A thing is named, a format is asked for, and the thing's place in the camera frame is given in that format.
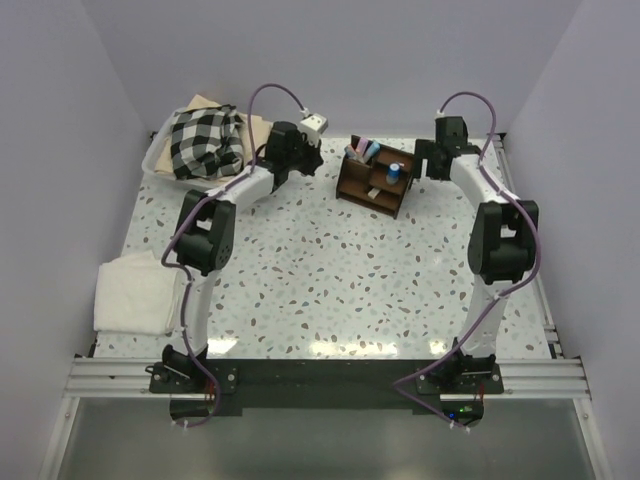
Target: black base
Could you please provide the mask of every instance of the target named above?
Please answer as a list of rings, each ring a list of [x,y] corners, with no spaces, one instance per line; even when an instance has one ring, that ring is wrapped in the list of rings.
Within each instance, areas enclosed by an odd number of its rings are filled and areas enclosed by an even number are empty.
[[[209,359],[204,365],[212,372],[222,390],[219,416],[240,416],[245,408],[292,409],[408,409],[415,414],[430,413],[415,402],[399,395],[393,382],[420,370],[433,360],[236,360]],[[203,400],[172,400],[174,418],[203,416],[204,383],[167,370],[161,362],[148,368],[152,373],[149,391],[158,394],[202,393]],[[492,380],[498,375],[499,380]],[[456,419],[482,417],[481,402],[443,402],[441,394],[504,392],[500,369],[493,365],[491,373],[460,375],[451,387],[430,383],[429,377],[403,385],[408,393],[443,412],[456,413]]]

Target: lavender wall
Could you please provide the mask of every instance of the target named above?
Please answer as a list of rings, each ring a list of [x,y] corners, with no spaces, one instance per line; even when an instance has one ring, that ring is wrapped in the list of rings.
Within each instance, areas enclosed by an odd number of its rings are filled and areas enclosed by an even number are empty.
[[[640,4],[584,0],[507,135],[540,203],[543,276],[568,355],[582,355],[616,478],[638,478]]]
[[[145,130],[78,0],[0,2],[0,477],[33,479]]]
[[[580,0],[83,0],[148,128],[196,92],[244,106],[285,83],[332,134],[424,134],[447,95],[491,98],[504,131]],[[258,113],[291,118],[282,93]],[[460,100],[472,131],[486,112]]]

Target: plaid shirt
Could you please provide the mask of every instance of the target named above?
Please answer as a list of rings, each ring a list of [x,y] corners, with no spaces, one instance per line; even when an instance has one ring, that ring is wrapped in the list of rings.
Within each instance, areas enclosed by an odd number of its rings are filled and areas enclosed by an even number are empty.
[[[171,129],[171,160],[176,178],[217,178],[240,173],[241,124],[233,105],[177,113]]]

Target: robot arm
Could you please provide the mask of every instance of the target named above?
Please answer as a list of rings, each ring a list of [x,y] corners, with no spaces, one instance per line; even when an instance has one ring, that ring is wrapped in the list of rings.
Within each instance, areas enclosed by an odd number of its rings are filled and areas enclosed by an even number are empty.
[[[178,227],[204,198],[217,197],[199,210],[195,221],[174,247],[178,264],[188,268],[194,278],[193,292],[186,303],[185,329],[197,357],[206,357],[209,305],[218,271],[231,258],[236,213],[276,191],[293,170],[303,175],[314,175],[323,164],[320,136],[326,128],[326,118],[318,114],[307,115],[298,126],[275,122],[267,141],[265,158],[259,159],[255,167],[247,166],[238,176],[244,176],[242,181],[228,191],[222,186],[206,192],[187,192]],[[193,373],[193,364],[180,335],[165,348],[162,358],[163,363],[177,373],[187,377]]]
[[[436,119],[436,140],[416,141],[414,177],[422,174],[422,160],[427,160],[426,174],[436,180],[455,183],[472,207],[476,219],[468,248],[468,263],[475,274],[474,289],[467,320],[460,332],[464,336],[476,322],[496,295],[520,281],[524,273],[535,263],[535,242],[532,232],[521,215],[494,185],[518,201],[532,218],[538,222],[538,206],[533,201],[522,201],[493,175],[487,172],[491,185],[480,172],[478,154],[480,149],[468,142],[467,126],[462,117]],[[461,347],[463,356],[472,358],[495,358],[496,338],[508,296],[501,296]]]

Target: wooden organizer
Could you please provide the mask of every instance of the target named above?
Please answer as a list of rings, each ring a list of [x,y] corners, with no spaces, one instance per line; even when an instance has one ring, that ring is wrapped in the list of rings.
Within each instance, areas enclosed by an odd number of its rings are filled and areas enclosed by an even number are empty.
[[[351,146],[355,149],[360,137],[351,136]],[[387,170],[392,163],[403,164],[400,167],[400,178],[389,185]],[[411,172],[413,171],[413,155],[402,150],[380,144],[380,151],[367,165],[349,159],[346,155],[342,160],[342,168],[336,187],[336,198],[344,198],[363,207],[398,218],[398,211],[405,193],[411,188]],[[376,198],[370,198],[367,193],[372,188],[379,188]]]

